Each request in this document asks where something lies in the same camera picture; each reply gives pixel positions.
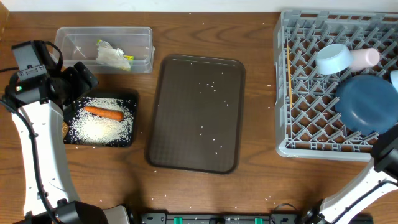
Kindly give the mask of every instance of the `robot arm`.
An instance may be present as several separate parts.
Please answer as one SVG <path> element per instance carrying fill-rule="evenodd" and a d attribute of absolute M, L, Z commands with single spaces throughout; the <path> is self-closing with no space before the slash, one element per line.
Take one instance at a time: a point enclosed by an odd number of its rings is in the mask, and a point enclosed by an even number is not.
<path fill-rule="evenodd" d="M 360 211 L 383 195 L 397 190 L 397 180 L 374 170 L 372 158 L 365 169 L 337 194 L 326 198 L 320 213 L 329 223 L 347 224 Z"/>
<path fill-rule="evenodd" d="M 79 201 L 79 196 L 70 177 L 67 155 L 62 138 L 62 110 L 52 101 L 41 104 L 31 103 L 19 108 L 19 112 L 31 124 L 35 132 L 37 157 L 39 158 L 40 175 L 47 201 L 51 208 L 57 208 L 58 201 Z M 24 158 L 26 198 L 24 214 L 38 215 L 46 212 L 43 203 L 37 196 L 37 185 L 34 173 L 32 145 L 25 124 L 12 115 L 22 144 Z"/>
<path fill-rule="evenodd" d="M 322 200 L 300 223 L 347 224 L 383 195 L 398 189 L 398 125 L 380 135 L 365 169 L 337 194 Z"/>

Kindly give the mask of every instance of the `wooden stick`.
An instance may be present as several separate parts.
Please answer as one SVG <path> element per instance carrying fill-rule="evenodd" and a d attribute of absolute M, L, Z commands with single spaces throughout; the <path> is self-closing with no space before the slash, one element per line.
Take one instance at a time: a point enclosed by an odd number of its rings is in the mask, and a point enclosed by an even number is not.
<path fill-rule="evenodd" d="M 289 57 L 289 40 L 286 39 L 286 49 L 287 49 L 287 79 L 289 81 L 289 102 L 290 109 L 293 108 L 293 98 L 292 98 L 292 74 L 290 74 L 290 57 Z"/>

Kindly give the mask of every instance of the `black tray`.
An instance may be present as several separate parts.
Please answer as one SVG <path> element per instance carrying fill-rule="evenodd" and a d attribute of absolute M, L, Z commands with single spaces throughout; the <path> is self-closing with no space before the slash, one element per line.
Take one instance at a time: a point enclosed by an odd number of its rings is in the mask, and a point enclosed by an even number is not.
<path fill-rule="evenodd" d="M 129 140 L 123 140 L 123 141 L 112 141 L 109 142 L 108 144 L 90 144 L 90 146 L 109 146 L 109 147 L 129 147 L 131 144 L 134 142 L 135 137 L 136 137 L 136 113 L 137 113 L 137 108 L 138 108 L 138 99 L 139 95 L 137 91 L 135 90 L 119 90 L 119 91 L 109 91 L 109 90 L 92 90 L 89 92 L 87 95 L 84 97 L 79 98 L 77 101 L 81 101 L 80 103 L 74 104 L 75 107 L 70 106 L 68 107 L 67 111 L 64 111 L 63 115 L 63 120 L 66 122 L 69 126 L 71 126 L 71 121 L 73 118 L 78 114 L 78 110 L 83 107 L 83 102 L 87 97 L 92 97 L 92 98 L 114 98 L 114 99 L 120 99 L 120 100 L 125 100 L 122 105 L 127 107 L 130 110 L 130 113 L 133 115 L 133 123 L 132 123 L 132 131 L 129 133 L 131 138 Z M 63 142 L 65 144 L 80 144 L 78 141 L 73 140 L 74 135 L 71 135 L 70 132 L 65 136 L 63 139 Z"/>
<path fill-rule="evenodd" d="M 235 60 L 166 57 L 147 161 L 176 169 L 232 172 L 239 157 L 244 76 L 243 65 Z"/>

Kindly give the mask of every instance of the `pink cup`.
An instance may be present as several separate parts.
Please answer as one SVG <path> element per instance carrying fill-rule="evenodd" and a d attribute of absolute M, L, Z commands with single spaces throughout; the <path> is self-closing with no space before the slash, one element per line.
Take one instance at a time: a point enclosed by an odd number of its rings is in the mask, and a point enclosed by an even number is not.
<path fill-rule="evenodd" d="M 380 61 L 380 53 L 374 48 L 352 50 L 351 54 L 354 61 L 349 67 L 353 72 L 373 67 Z"/>

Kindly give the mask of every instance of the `clear plastic container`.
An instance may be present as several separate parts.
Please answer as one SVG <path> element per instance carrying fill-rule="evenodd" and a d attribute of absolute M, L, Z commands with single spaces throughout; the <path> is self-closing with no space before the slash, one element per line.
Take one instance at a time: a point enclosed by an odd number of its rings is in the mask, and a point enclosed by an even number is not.
<path fill-rule="evenodd" d="M 115 49 L 120 48 L 124 55 L 134 56 L 131 70 L 99 64 L 95 60 L 98 40 L 107 41 Z M 55 45 L 62 52 L 64 66 L 83 62 L 94 74 L 150 73 L 153 68 L 155 47 L 149 27 L 62 27 L 57 31 Z M 59 58 L 55 49 L 53 55 Z"/>

